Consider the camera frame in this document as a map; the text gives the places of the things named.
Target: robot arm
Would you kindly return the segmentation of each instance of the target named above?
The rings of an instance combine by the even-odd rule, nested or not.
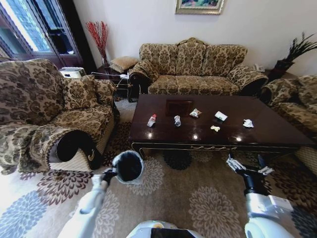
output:
[[[242,165],[229,154],[229,167],[243,177],[246,189],[249,222],[245,225],[247,238],[293,238],[278,222],[278,213],[293,211],[287,199],[269,195],[263,186],[265,176],[273,169],[264,167],[258,170]]]
[[[93,188],[79,203],[74,216],[65,224],[58,238],[90,238],[95,228],[95,221],[104,202],[110,180],[116,176],[113,171],[94,175]]]

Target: throw pillow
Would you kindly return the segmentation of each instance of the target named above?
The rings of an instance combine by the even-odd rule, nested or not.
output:
[[[317,113],[317,76],[302,76],[298,96],[311,113]]]
[[[64,108],[71,110],[98,106],[94,79],[93,75],[85,75],[81,78],[63,78]]]
[[[110,68],[119,73],[123,73],[125,70],[133,67],[137,62],[138,60],[136,58],[123,56],[111,60],[112,65],[110,65]]]

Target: small white object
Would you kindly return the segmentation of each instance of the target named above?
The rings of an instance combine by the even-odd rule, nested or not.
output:
[[[268,166],[265,166],[263,169],[258,170],[258,172],[261,173],[261,174],[263,174],[263,175],[265,175],[265,176],[267,176],[267,175],[269,175],[270,173],[274,172],[274,169],[272,169],[272,168],[270,168],[270,167],[268,167]]]
[[[64,67],[59,72],[61,72],[64,78],[81,78],[86,75],[84,68],[80,67]]]
[[[214,116],[215,116],[216,118],[222,120],[222,121],[226,120],[227,117],[228,117],[228,116],[226,116],[225,114],[223,114],[223,113],[221,113],[221,112],[219,112],[219,111],[218,111]]]
[[[152,125],[155,123],[156,119],[157,119],[157,115],[156,115],[156,114],[153,114],[153,115],[150,117],[147,126],[152,127]]]
[[[211,130],[215,130],[216,132],[218,132],[218,131],[220,130],[220,127],[219,127],[219,126],[214,126],[214,125],[212,125],[212,126],[210,127],[210,129],[211,129]]]
[[[253,123],[252,123],[252,121],[250,119],[244,119],[243,126],[245,126],[245,127],[254,127]]]
[[[253,69],[256,70],[257,72],[265,72],[264,67],[262,65],[258,65],[257,63],[253,65]]]
[[[121,74],[120,78],[122,79],[129,79],[129,75],[128,74]]]
[[[175,126],[180,126],[181,125],[180,116],[175,116],[174,119],[175,119]]]
[[[195,108],[191,113],[189,113],[189,115],[191,115],[192,117],[198,118],[199,114],[201,113],[202,113],[201,111]]]

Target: plastic bottle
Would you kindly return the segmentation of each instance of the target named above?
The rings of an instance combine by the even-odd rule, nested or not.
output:
[[[175,126],[180,126],[181,125],[180,116],[175,116],[174,119],[175,119]]]
[[[155,123],[156,118],[157,118],[157,115],[156,115],[156,114],[153,114],[153,115],[150,117],[147,126],[151,127],[151,126]]]

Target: coffee table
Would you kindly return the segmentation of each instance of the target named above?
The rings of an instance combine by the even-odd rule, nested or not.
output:
[[[194,108],[202,112],[199,118],[188,115]],[[221,122],[217,111],[228,118]],[[156,123],[148,127],[153,114]],[[180,127],[174,125],[176,115]],[[245,128],[243,119],[252,120],[254,128]],[[255,97],[203,95],[140,95],[128,141],[141,156],[146,148],[287,154],[315,145]]]

